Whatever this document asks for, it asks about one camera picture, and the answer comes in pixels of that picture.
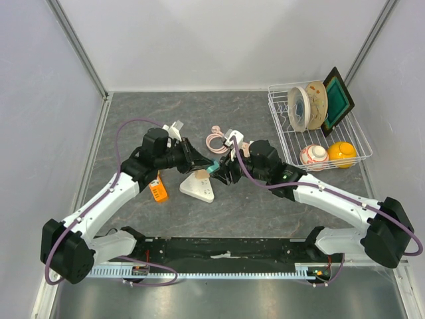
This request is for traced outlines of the teal charger adapter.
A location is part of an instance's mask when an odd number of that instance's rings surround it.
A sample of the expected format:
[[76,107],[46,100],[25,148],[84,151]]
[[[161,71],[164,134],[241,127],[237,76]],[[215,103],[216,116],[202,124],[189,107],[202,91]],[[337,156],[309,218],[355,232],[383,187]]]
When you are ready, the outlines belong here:
[[212,174],[220,168],[220,164],[217,161],[213,161],[213,164],[206,168],[208,174]]

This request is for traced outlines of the white triangular power strip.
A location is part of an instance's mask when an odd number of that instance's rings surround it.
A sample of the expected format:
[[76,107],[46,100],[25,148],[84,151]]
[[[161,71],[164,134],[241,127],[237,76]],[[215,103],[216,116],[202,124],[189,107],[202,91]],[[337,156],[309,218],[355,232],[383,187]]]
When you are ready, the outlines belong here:
[[179,186],[179,191],[185,195],[206,203],[214,201],[214,192],[208,177],[198,178],[196,173],[189,175]]

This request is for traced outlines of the pink round power strip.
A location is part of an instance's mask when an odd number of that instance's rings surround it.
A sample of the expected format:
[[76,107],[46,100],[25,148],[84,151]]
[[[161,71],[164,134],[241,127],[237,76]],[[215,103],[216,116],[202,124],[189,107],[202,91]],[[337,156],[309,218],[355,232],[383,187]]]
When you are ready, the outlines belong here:
[[249,158],[250,157],[250,150],[249,150],[250,144],[247,142],[242,143],[242,151],[244,154],[244,157]]

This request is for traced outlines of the orange power strip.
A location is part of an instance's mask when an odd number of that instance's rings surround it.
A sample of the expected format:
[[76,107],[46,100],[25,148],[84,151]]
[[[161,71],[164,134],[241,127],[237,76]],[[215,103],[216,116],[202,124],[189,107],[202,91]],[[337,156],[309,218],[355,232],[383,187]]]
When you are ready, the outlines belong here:
[[149,189],[157,203],[163,203],[168,200],[168,193],[159,175],[149,184]]

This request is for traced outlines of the beige cube socket adapter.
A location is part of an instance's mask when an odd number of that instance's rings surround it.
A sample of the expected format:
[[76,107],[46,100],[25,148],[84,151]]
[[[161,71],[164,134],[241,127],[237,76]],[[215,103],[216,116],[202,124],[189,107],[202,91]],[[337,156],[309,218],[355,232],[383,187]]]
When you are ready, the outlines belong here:
[[205,169],[200,169],[195,171],[195,178],[202,180],[202,179],[208,179],[210,176],[209,172]]

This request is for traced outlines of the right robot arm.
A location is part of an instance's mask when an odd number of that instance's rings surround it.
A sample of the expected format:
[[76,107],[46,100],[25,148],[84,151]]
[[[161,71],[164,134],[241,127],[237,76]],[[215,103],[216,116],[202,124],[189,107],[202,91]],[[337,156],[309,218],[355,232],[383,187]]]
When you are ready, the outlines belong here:
[[415,241],[418,256],[423,245],[399,201],[368,199],[326,184],[306,171],[284,163],[269,141],[250,144],[244,157],[238,148],[207,171],[225,184],[248,178],[274,195],[316,207],[342,219],[345,229],[316,227],[304,245],[305,256],[314,262],[326,255],[365,255],[387,268],[396,268],[407,256],[407,247]]

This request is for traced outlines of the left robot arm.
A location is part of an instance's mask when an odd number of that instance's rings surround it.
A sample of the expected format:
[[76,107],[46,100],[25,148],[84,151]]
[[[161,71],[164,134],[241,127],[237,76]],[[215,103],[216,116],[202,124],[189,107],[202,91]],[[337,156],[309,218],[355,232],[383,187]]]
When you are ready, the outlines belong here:
[[139,195],[159,171],[175,168],[182,174],[208,169],[214,161],[198,152],[187,138],[171,137],[168,130],[151,128],[139,147],[119,164],[112,179],[91,200],[61,221],[50,219],[42,228],[41,262],[50,285],[54,271],[71,284],[82,281],[93,266],[126,256],[140,261],[145,244],[139,233],[123,229],[97,237],[97,232],[124,204]]

